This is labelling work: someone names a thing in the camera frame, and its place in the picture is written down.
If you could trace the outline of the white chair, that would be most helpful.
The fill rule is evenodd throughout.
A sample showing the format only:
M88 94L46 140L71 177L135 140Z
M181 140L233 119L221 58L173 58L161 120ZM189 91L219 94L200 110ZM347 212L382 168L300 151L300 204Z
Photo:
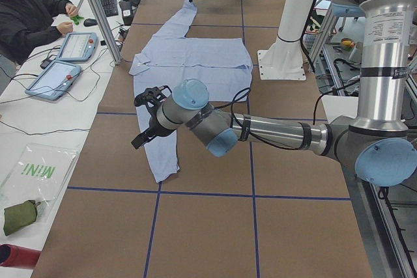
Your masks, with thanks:
M339 116L355 118L357 116L358 98L351 96L326 95L321 99L327 121L333 122Z

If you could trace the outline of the blue teach pendant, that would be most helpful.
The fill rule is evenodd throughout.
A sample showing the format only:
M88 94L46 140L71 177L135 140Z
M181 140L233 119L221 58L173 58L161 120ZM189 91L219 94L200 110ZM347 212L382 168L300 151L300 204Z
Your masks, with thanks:
M53 61L26 88L30 96L46 100L57 100L81 74L81 66L64 61Z
M68 33L56 56L57 60L83 63L94 54L98 37L96 33Z

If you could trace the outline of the red cylinder bottle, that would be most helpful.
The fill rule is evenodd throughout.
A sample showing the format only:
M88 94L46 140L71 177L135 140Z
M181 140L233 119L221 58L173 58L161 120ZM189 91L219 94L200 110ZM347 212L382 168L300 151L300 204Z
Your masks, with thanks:
M1 244L1 266L33 270L41 251L11 244Z

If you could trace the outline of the light blue striped shirt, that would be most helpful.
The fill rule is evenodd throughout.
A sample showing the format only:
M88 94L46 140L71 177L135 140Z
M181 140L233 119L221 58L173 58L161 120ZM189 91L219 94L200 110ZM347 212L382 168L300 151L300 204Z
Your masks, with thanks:
M167 85L167 99L158 108L136 107L139 129L149 128L151 113L169 129L143 145L156 182L179 170L176 130L181 124L214 156L228 153L238 142L231 123L211 102L230 102L250 86L252 60L241 38L188 38L197 7L184 0L175 13L134 57L129 71L137 96L149 87Z

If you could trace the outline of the olive green pouch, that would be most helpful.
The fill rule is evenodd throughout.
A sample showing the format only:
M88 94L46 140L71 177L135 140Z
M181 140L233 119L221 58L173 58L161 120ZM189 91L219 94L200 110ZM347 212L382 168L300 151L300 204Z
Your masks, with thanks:
M14 206L4 209L4 226L5 236L10 236L22 228L33 224L38 217L38 206L40 202L27 200Z

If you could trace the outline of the green toy object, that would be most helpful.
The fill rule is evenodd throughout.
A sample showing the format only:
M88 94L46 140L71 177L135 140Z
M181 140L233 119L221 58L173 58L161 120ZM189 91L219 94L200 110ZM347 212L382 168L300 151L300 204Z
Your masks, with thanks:
M70 19L74 22L75 25L79 25L84 20L84 17L76 15L72 16Z

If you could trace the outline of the aluminium frame post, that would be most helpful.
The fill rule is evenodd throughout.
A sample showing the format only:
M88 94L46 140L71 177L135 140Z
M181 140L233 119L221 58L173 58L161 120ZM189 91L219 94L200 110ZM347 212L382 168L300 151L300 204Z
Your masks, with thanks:
M94 17L98 22L101 35L103 36L103 39L113 59L113 62L115 65L118 65L122 61L121 53L113 37L111 27L108 23L107 17L105 15L104 9L102 8L100 0L88 0L88 2Z

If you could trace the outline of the white central pedestal column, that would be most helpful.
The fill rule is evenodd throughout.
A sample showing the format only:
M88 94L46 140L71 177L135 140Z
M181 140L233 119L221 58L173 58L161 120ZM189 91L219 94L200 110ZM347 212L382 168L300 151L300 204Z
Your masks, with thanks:
M275 43L259 50L262 80L306 80L301 41L315 0L285 0Z

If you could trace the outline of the lower blue teach pendant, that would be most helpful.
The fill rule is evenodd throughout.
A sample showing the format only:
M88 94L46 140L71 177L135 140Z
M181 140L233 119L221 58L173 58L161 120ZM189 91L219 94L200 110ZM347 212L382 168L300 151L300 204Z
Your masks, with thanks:
M26 88L30 96L46 100L57 100L81 74L81 66L64 61L53 61Z

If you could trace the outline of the clear plastic bag green print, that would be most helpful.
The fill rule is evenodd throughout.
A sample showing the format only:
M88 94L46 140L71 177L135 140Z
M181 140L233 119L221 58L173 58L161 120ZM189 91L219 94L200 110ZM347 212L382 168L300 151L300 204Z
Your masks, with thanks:
M29 143L1 181L1 209L34 200L38 220L48 219L79 156L78 150Z

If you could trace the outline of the person in black sweater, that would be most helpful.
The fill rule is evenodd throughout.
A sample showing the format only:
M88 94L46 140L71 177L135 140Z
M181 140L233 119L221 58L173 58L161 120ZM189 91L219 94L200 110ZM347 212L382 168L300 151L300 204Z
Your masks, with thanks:
M71 21L53 26L54 17L78 12L69 0L1 0L1 47L12 62L22 64L35 48L73 31Z

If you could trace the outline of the upper blue teach pendant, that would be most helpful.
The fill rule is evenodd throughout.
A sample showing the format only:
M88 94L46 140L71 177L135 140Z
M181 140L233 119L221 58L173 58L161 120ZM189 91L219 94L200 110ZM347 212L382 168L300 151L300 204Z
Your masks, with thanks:
M94 54L98 37L96 33L68 33L56 56L57 60L83 63Z

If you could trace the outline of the black computer mouse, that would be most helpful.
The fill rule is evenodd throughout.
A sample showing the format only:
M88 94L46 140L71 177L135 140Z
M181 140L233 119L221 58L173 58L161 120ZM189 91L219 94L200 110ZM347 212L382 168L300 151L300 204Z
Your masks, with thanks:
M83 21L83 26L84 27L92 27L98 25L97 21L95 19L92 18L87 18Z

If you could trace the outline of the black keyboard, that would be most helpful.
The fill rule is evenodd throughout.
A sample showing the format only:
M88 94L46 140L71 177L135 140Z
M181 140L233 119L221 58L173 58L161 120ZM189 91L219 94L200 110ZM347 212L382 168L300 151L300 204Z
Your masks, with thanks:
M107 17L118 15L119 11L117 8L117 5L118 5L117 0L99 0L99 1Z

